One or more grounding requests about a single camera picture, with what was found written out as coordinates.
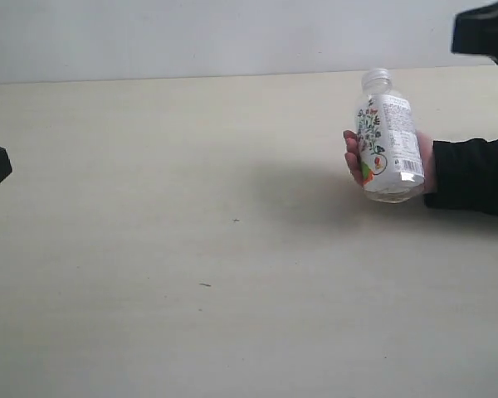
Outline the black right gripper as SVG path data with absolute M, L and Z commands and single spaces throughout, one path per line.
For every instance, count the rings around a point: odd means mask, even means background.
M 484 56 L 498 66 L 498 1 L 455 16 L 451 53 Z

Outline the black sleeved forearm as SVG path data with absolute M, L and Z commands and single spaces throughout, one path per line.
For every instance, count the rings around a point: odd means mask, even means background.
M 435 189 L 423 196 L 426 207 L 498 216 L 498 139 L 435 141 L 432 155 Z

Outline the person's open hand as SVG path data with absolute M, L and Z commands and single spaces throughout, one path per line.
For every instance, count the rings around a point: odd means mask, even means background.
M 363 185 L 363 175 L 360 167 L 359 144 L 357 134 L 350 130 L 345 130 L 344 141 L 346 152 L 344 154 L 345 161 L 349 168 L 350 174 L 354 180 L 360 185 Z M 426 134 L 417 131 L 417 140 L 419 144 L 422 165 L 424 170 L 424 190 L 425 194 L 434 193 L 437 189 L 435 159 L 433 156 L 433 140 Z

